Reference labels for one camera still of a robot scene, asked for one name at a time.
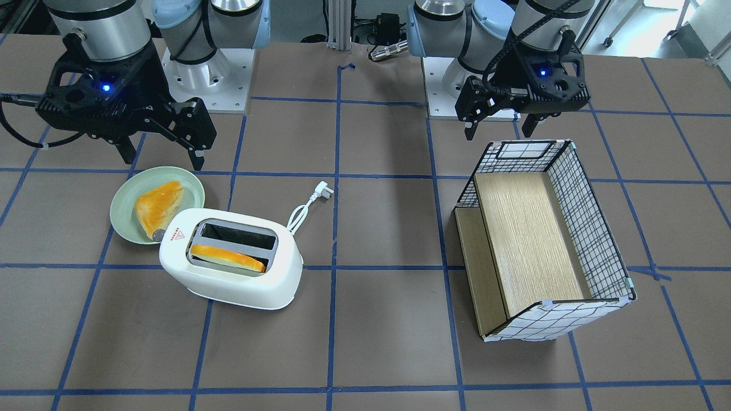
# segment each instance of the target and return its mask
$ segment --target green plate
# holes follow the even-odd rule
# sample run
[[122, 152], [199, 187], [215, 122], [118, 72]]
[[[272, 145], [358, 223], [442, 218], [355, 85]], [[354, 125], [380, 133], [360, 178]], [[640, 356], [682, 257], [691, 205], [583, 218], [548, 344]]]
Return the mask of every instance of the green plate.
[[159, 244], [158, 241], [152, 241], [147, 237], [138, 222], [135, 216], [135, 201], [146, 192], [172, 180], [180, 181], [183, 186], [183, 199], [178, 213], [187, 208], [203, 207], [205, 202], [203, 185], [193, 173], [178, 167], [151, 168], [127, 180], [114, 195], [109, 218], [117, 234], [132, 243]]

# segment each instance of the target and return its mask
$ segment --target white toaster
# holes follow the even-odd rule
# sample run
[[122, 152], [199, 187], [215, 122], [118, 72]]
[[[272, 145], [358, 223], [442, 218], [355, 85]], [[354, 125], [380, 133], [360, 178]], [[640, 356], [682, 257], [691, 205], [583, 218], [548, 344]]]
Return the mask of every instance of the white toaster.
[[[201, 260], [195, 244], [246, 254], [263, 273]], [[162, 267], [192, 293], [256, 309], [281, 309], [295, 297], [303, 260], [291, 232], [275, 222], [208, 208], [188, 208], [173, 218], [160, 243]]]

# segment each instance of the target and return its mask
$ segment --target toy bread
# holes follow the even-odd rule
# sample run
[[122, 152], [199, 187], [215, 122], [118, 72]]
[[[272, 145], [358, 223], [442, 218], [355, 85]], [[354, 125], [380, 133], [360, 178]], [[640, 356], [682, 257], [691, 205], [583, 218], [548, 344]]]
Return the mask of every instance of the toy bread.
[[241, 254], [213, 246], [195, 244], [190, 248], [190, 253], [201, 260], [209, 263], [227, 265], [229, 267], [244, 268], [246, 270], [263, 273], [264, 264], [246, 254]]
[[183, 199], [180, 181], [168, 181], [141, 195], [135, 201], [135, 215], [148, 238], [156, 230], [165, 230], [178, 213]]

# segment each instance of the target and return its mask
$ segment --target white power cord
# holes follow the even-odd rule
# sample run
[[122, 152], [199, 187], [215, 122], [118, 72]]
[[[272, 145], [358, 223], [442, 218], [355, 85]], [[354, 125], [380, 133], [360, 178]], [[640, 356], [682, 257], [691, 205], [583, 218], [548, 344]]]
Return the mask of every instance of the white power cord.
[[297, 232], [297, 230], [300, 228], [302, 223], [305, 221], [305, 218], [307, 217], [307, 211], [310, 205], [314, 203], [315, 200], [320, 197], [330, 198], [330, 195], [333, 193], [334, 191], [327, 186], [327, 183], [325, 183], [324, 181], [320, 181], [320, 183], [317, 184], [317, 187], [315, 188], [315, 192], [312, 193], [312, 195], [310, 196], [310, 200], [306, 204], [300, 205], [295, 208], [295, 210], [292, 212], [292, 215], [289, 216], [289, 221], [287, 222], [287, 229], [289, 230], [289, 232], [292, 233], [292, 235]]

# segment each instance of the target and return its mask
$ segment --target blue plastic cover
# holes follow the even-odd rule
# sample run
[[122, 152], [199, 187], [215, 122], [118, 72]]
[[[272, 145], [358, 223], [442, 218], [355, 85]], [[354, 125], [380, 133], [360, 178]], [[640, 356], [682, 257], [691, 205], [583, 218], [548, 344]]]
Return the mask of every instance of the blue plastic cover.
[[419, 34], [419, 21], [416, 19], [414, 5], [409, 5], [409, 19], [406, 22], [406, 39], [409, 41], [409, 53], [416, 57], [426, 57], [424, 43]]
[[271, 18], [269, 17], [269, 0], [264, 0], [262, 4], [262, 17], [259, 20], [259, 30], [254, 38], [253, 48], [265, 48], [269, 45], [271, 38]]
[[515, 12], [502, 0], [474, 0], [472, 14], [475, 20], [487, 31], [505, 40]]
[[169, 29], [183, 23], [200, 6], [202, 0], [153, 0], [152, 15], [161, 29]]

